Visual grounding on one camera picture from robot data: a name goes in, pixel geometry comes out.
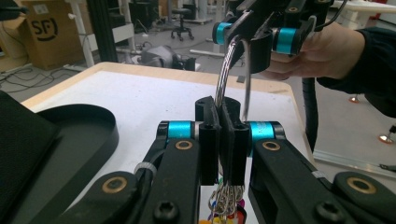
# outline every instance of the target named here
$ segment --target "blue joint ring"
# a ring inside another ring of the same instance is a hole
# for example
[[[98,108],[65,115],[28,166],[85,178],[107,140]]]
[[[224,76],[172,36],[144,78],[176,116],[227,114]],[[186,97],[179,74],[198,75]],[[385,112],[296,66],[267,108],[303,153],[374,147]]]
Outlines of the blue joint ring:
[[[263,138],[275,138],[275,133],[272,124],[268,121],[250,121],[249,123],[251,130],[251,152],[249,157],[252,157],[256,142]]]
[[[169,121],[169,138],[191,138],[191,121]]]
[[[291,54],[291,45],[297,29],[281,28],[278,32],[276,52]]]
[[[232,23],[229,22],[221,22],[218,29],[216,29],[216,42],[219,45],[224,45],[224,30],[231,25]]]

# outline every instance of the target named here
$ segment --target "silver hook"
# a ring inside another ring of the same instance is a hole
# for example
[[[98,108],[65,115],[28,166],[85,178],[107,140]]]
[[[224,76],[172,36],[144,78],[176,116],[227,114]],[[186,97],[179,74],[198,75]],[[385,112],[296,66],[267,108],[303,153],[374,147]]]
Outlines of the silver hook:
[[[231,40],[227,54],[224,57],[224,61],[221,67],[218,86],[216,88],[216,96],[215,96],[215,106],[217,109],[221,108],[221,103],[224,98],[225,88],[227,85],[227,78],[230,74],[231,70],[231,60],[233,58],[233,54],[235,53],[236,47],[238,46],[239,42],[243,43],[244,51],[245,51],[245,58],[246,58],[246,65],[247,65],[247,80],[246,81],[246,90],[245,90],[245,105],[244,111],[242,115],[242,121],[248,120],[248,106],[250,102],[250,89],[251,89],[251,74],[250,74],[250,45],[246,41],[246,39],[242,38],[241,35],[236,35]]]

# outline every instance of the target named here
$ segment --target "metal wire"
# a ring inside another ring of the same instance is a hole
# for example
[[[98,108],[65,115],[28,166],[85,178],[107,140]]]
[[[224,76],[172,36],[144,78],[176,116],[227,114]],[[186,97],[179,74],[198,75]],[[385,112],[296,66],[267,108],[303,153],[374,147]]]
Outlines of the metal wire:
[[[223,64],[221,66],[220,70],[220,75],[219,75],[219,80],[218,80],[218,86],[216,88],[216,96],[215,96],[215,106],[217,109],[221,108],[222,101],[224,99],[224,94],[225,94],[225,88],[227,85],[227,78],[228,75],[230,74],[231,70],[231,62],[233,59],[233,54],[235,53],[236,47],[239,45],[239,43],[242,42],[244,45],[244,51],[245,51],[245,58],[246,58],[246,64],[247,64],[247,75],[246,75],[246,91],[245,91],[245,105],[244,105],[244,111],[243,111],[243,116],[242,116],[242,121],[247,121],[248,120],[248,106],[250,102],[250,89],[251,89],[251,73],[250,73],[250,45],[246,41],[246,39],[242,38],[241,35],[236,35],[230,42],[227,50],[227,54],[224,57]]]
[[[242,200],[244,191],[245,186],[229,186],[221,182],[208,201],[211,217],[214,214],[227,217],[236,213],[237,203]]]

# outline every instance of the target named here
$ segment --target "office chair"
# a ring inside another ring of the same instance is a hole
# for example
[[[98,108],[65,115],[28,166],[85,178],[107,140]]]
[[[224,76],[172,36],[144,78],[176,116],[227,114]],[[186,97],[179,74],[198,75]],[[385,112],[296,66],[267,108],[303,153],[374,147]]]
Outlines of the office chair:
[[[180,26],[176,27],[175,29],[172,30],[171,33],[171,37],[175,38],[174,33],[177,33],[178,39],[180,41],[183,41],[183,37],[181,37],[181,33],[189,33],[189,37],[191,40],[194,39],[194,36],[191,33],[191,29],[188,27],[184,27],[184,16],[185,15],[190,15],[191,14],[191,10],[187,9],[187,8],[175,8],[172,9],[172,14],[178,14],[180,15]]]

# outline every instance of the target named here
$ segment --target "black tray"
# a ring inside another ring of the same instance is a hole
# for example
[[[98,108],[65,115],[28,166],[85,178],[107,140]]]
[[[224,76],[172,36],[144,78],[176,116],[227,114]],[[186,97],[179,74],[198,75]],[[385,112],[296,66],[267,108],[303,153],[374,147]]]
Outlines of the black tray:
[[[11,223],[48,223],[87,186],[115,151],[114,115],[95,105],[64,105],[37,113],[58,125],[59,137],[18,203]]]

